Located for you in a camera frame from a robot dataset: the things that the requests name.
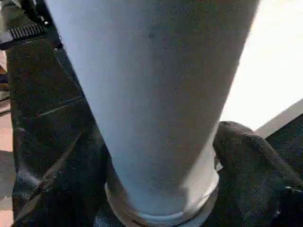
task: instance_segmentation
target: white cylinder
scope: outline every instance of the white cylinder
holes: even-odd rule
[[[111,155],[111,205],[171,226],[218,183],[212,140],[257,0],[46,0]]]

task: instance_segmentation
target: white tube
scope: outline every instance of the white tube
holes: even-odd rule
[[[112,157],[111,205],[192,218],[218,183],[212,140],[257,0],[46,0]]]

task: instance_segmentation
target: floor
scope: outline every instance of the floor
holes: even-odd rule
[[[9,108],[9,100],[0,103],[0,111]],[[9,227],[13,220],[11,192],[15,181],[15,167],[10,117],[10,114],[0,117],[0,227]]]

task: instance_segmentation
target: black fabric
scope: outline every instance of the black fabric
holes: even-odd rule
[[[277,151],[303,178],[303,114],[266,138]]]
[[[30,23],[12,5],[2,8],[5,27]],[[95,127],[86,100],[58,64],[51,44],[39,40],[7,50],[13,123],[16,216],[31,198],[46,171]]]

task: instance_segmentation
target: white pipe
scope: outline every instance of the white pipe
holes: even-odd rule
[[[192,218],[218,183],[212,139],[257,0],[46,2],[112,157],[111,205]]]

